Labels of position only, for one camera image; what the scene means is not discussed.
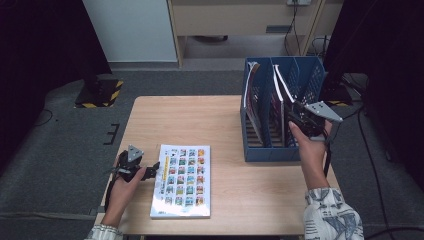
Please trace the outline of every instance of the white cabinet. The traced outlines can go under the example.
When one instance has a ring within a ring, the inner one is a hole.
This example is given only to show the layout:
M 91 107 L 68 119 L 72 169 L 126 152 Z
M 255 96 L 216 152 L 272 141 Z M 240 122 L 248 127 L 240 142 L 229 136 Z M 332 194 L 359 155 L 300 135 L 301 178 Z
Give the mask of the white cabinet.
M 83 0 L 109 62 L 177 62 L 166 0 Z

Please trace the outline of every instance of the hand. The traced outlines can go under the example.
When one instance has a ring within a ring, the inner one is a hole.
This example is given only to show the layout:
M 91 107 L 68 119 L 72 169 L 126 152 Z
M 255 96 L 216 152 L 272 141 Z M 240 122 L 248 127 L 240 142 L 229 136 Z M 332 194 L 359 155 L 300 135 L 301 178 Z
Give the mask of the hand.
M 146 168 L 140 168 L 130 182 L 125 182 L 121 177 L 116 179 L 110 193 L 109 206 L 103 217 L 102 224 L 118 228 L 122 214 L 131 201 L 138 184 L 146 173 Z
M 289 122 L 290 130 L 299 144 L 299 153 L 303 175 L 308 189 L 329 187 L 324 175 L 323 161 L 326 151 L 324 142 L 310 140 L 293 122 Z M 330 135 L 332 124 L 325 121 L 325 130 Z

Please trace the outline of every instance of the magazine holder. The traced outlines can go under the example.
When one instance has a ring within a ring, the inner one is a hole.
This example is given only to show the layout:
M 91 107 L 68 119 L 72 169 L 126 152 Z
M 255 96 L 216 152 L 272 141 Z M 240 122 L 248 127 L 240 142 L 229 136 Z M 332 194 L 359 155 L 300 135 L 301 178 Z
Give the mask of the magazine holder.
M 260 144 L 257 135 L 249 121 L 243 107 L 243 99 L 247 78 L 249 75 L 249 62 L 257 62 L 260 67 L 256 71 L 251 87 L 257 94 L 257 110 L 261 125 L 263 143 Z M 318 57 L 252 57 L 246 58 L 243 96 L 240 105 L 240 118 L 244 157 L 246 162 L 286 162 L 299 161 L 299 148 L 289 131 L 286 131 L 286 141 L 283 143 L 278 137 L 279 133 L 270 121 L 271 92 L 274 88 L 273 66 L 278 65 L 279 71 L 288 85 L 290 93 L 303 104 L 318 101 L 321 86 L 324 81 L 325 71 Z

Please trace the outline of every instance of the gray carpet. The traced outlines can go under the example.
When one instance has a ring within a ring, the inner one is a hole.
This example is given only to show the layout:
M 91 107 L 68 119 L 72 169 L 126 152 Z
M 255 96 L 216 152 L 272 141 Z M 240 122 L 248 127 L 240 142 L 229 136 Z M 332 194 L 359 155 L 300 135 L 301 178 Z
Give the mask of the gray carpet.
M 0 179 L 0 213 L 63 213 L 89 217 L 100 204 L 108 170 L 117 154 L 125 126 L 138 96 L 233 95 L 242 92 L 242 71 L 115 72 L 123 79 L 112 107 L 74 108 L 83 82 L 76 81 L 49 93 L 45 111 L 28 134 Z M 360 107 L 335 107 L 348 116 Z M 424 193 L 401 163 L 386 160 L 373 124 L 361 115 L 392 227 L 424 226 Z M 119 125 L 111 145 L 108 132 Z M 333 168 L 347 202 L 361 215 L 365 236 L 385 229 L 372 165 L 362 140 L 357 116 L 333 127 L 336 136 Z M 94 220 L 35 217 L 0 218 L 1 239 L 83 239 Z M 424 239 L 417 231 L 393 234 L 396 239 Z M 389 239 L 382 235 L 375 239 Z

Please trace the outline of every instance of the cable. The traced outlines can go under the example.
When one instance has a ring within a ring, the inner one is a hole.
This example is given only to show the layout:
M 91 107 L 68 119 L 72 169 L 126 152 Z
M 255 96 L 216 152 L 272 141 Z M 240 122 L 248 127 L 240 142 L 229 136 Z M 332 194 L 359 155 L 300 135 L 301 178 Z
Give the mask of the cable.
M 371 236 L 365 237 L 365 239 L 372 239 L 375 237 L 378 237 L 380 235 L 383 235 L 385 233 L 392 233 L 392 232 L 401 232 L 401 231 L 417 231 L 417 232 L 424 232 L 424 229 L 422 228 L 417 228 L 417 227 L 398 227 L 398 228 L 389 228 L 386 230 L 383 230 L 381 232 L 378 233 L 374 233 Z
M 60 220 L 95 220 L 96 216 L 70 213 L 16 212 L 0 213 L 0 218 L 44 218 Z
M 376 181 L 376 184 L 377 184 L 378 197 L 379 197 L 379 200 L 380 200 L 380 206 L 381 206 L 381 210 L 383 212 L 383 220 L 384 220 L 384 224 L 386 225 L 386 230 L 388 230 L 389 229 L 389 222 L 387 220 L 386 208 L 384 206 L 383 194 L 381 192 L 381 187 L 380 187 L 380 180 L 378 178 L 377 170 L 376 170 L 376 167 L 375 167 L 374 159 L 372 158 L 372 155 L 371 155 L 371 151 L 370 151 L 370 148 L 369 148 L 369 145 L 368 145 L 368 141 L 365 137 L 365 133 L 364 133 L 364 130 L 362 128 L 362 123 L 361 123 L 361 112 L 362 112 L 362 110 L 363 110 L 363 108 L 361 108 L 358 111 L 358 114 L 357 114 L 359 130 L 361 131 L 361 136 L 362 136 L 362 139 L 364 141 L 365 148 L 367 149 L 368 157 L 370 159 L 372 170 L 374 172 L 374 177 L 375 177 L 375 181 Z M 390 238 L 392 240 L 394 240 L 394 237 L 393 237 L 391 232 L 389 232 L 389 235 L 390 235 Z
M 292 22 L 290 23 L 290 28 L 289 31 L 291 31 L 291 29 L 293 29 L 294 35 L 296 37 L 296 42 L 297 42 L 297 48 L 299 50 L 299 55 L 301 54 L 300 52 L 300 42 L 299 42 L 299 38 L 297 36 L 297 32 L 296 32 L 296 14 L 297 14 L 297 7 L 298 7 L 298 2 L 297 0 L 293 0 L 293 19 Z M 284 48 L 286 49 L 286 53 L 287 55 L 290 56 L 290 53 L 287 49 L 287 35 L 289 32 L 287 32 L 287 34 L 284 36 Z
M 40 123 L 40 124 L 34 124 L 34 127 L 42 126 L 42 125 L 44 125 L 44 124 L 46 124 L 46 123 L 50 122 L 50 120 L 53 118 L 53 112 L 52 112 L 52 111 L 50 111 L 50 110 L 48 110 L 48 109 L 43 109 L 43 111 L 50 113 L 50 117 L 49 117 L 49 119 L 47 119 L 47 120 L 46 120 L 45 122 L 43 122 L 43 123 Z

